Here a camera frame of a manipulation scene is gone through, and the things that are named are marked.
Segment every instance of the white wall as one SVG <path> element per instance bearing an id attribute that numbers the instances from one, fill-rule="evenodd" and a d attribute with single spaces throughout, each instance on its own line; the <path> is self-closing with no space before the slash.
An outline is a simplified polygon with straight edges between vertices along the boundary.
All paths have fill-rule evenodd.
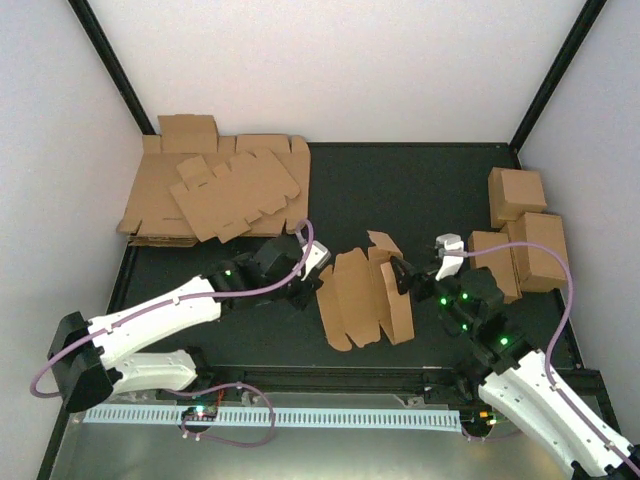
<path id="1" fill-rule="evenodd" d="M 61 317 L 106 309 L 141 147 L 67 2 L 5 1 L 0 31 L 0 476 L 20 480 L 60 408 L 29 381 Z"/>
<path id="2" fill-rule="evenodd" d="M 564 215 L 573 325 L 623 433 L 640 442 L 640 2 L 608 2 L 520 158 Z"/>
<path id="3" fill-rule="evenodd" d="M 92 0 L 149 116 L 311 141 L 511 140 L 584 0 Z"/>

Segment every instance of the folded cardboard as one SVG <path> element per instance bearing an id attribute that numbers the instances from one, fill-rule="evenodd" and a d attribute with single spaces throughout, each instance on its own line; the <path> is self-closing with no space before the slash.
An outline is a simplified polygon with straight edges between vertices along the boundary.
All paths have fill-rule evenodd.
<path id="1" fill-rule="evenodd" d="M 215 153 L 218 126 L 210 115 L 159 115 L 164 153 Z"/>
<path id="2" fill-rule="evenodd" d="M 249 236 L 276 236 L 283 225 L 289 233 L 307 217 L 311 155 L 302 137 L 287 135 L 220 136 L 210 115 L 159 117 L 163 135 L 143 137 L 144 152 L 127 208 L 118 231 L 129 234 L 131 245 L 191 246 L 197 243 L 193 228 L 169 191 L 182 177 L 177 166 L 201 155 L 212 171 L 236 153 L 268 148 L 300 187 L 300 194 L 274 215 L 251 224 Z"/>
<path id="3" fill-rule="evenodd" d="M 414 338 L 409 295 L 398 293 L 389 260 L 402 256 L 391 238 L 369 232 L 369 258 L 360 248 L 336 256 L 317 292 L 327 342 L 339 351 L 380 340 L 380 327 L 393 345 Z"/>
<path id="4" fill-rule="evenodd" d="M 469 237 L 469 251 L 475 252 L 509 243 L 505 233 L 472 232 Z M 511 303 L 522 298 L 516 277 L 513 258 L 509 249 L 498 250 L 478 257 L 470 257 L 471 268 L 488 267 L 498 288 L 504 293 L 504 303 Z"/>
<path id="5" fill-rule="evenodd" d="M 494 168 L 488 180 L 491 226 L 500 228 L 524 212 L 547 208 L 539 172 Z"/>
<path id="6" fill-rule="evenodd" d="M 307 218 L 309 211 L 309 177 L 311 174 L 311 152 L 309 145 L 300 136 L 286 135 L 238 135 L 236 151 L 255 153 L 256 149 L 268 148 L 276 154 L 280 163 L 287 169 L 300 187 L 300 194 L 287 200 L 287 207 L 279 212 L 260 218 L 251 224 L 247 236 L 273 236 L 282 231 L 286 224 L 289 233 L 295 231 L 296 225 Z"/>
<path id="7" fill-rule="evenodd" d="M 568 264 L 561 217 L 525 213 L 507 228 L 511 241 L 539 243 L 557 252 Z M 564 270 L 547 252 L 532 247 L 518 247 L 513 251 L 523 292 L 549 292 L 566 284 Z"/>
<path id="8" fill-rule="evenodd" d="M 209 168 L 202 156 L 177 166 L 182 182 L 169 187 L 196 237 L 222 243 L 248 232 L 264 214 L 287 206 L 300 187 L 266 148 L 239 153 Z"/>
<path id="9" fill-rule="evenodd" d="M 135 246 L 192 246 L 197 238 L 169 192 L 189 154 L 163 154 L 159 135 L 142 137 L 143 155 L 118 232 Z"/>

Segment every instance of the small cardboard box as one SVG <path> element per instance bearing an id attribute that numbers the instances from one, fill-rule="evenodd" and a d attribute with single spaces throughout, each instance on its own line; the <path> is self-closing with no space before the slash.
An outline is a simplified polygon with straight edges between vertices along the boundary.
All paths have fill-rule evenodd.
<path id="1" fill-rule="evenodd" d="M 562 218 L 558 215 L 525 213 L 506 229 L 511 241 L 539 243 L 557 252 L 568 264 Z M 523 292 L 549 292 L 567 283 L 564 270 L 548 253 L 531 247 L 517 247 L 513 252 Z"/>
<path id="2" fill-rule="evenodd" d="M 501 228 L 524 212 L 547 208 L 539 172 L 494 168 L 488 180 L 491 226 Z"/>
<path id="3" fill-rule="evenodd" d="M 414 338 L 409 295 L 400 295 L 389 260 L 402 256 L 386 233 L 369 232 L 369 258 L 360 248 L 336 256 L 335 267 L 321 274 L 317 292 L 327 341 L 336 350 L 351 350 L 380 340 L 380 327 L 396 345 Z"/>
<path id="4" fill-rule="evenodd" d="M 509 237 L 505 233 L 472 232 L 469 237 L 469 251 L 475 252 L 487 248 L 509 243 Z M 504 293 L 504 303 L 511 303 L 522 298 L 520 286 L 513 264 L 513 258 L 509 249 L 470 257 L 471 268 L 488 267 L 496 279 L 498 288 Z"/>

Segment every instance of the black table surface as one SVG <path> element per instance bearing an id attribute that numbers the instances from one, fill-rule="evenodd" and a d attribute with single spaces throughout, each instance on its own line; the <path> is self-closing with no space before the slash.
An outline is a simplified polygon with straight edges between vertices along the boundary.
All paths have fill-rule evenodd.
<path id="1" fill-rule="evenodd" d="M 443 233 L 467 239 L 473 230 L 491 231 L 487 177 L 493 167 L 514 167 L 503 144 L 311 144 L 309 218 L 331 252 L 367 247 L 367 230 L 387 232 L 415 265 Z M 123 308 L 172 290 L 206 273 L 214 261 L 256 250 L 264 239 L 216 239 L 192 248 L 138 248 L 127 272 Z M 507 307 L 534 344 L 546 347 L 560 319 L 553 293 L 527 293 Z M 338 352 L 325 339 L 315 299 L 304 311 L 286 302 L 234 312 L 163 339 L 148 351 L 203 349 L 219 366 L 277 367 L 452 367 L 469 355 L 468 344 L 448 337 L 435 301 L 413 305 L 415 339 L 392 346 L 384 334 L 376 344 Z M 562 338 L 556 367 L 572 367 Z"/>

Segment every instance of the white cable tray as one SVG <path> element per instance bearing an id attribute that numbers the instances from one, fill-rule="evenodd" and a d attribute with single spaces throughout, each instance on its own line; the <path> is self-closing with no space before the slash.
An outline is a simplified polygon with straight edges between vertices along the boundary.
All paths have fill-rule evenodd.
<path id="1" fill-rule="evenodd" d="M 85 423 L 179 425 L 188 407 L 173 405 L 103 404 L 87 411 Z M 275 408 L 276 426 L 293 428 L 368 428 L 460 432 L 460 413 L 449 410 L 386 410 L 336 408 Z M 214 421 L 188 425 L 267 427 L 265 407 L 220 407 Z"/>

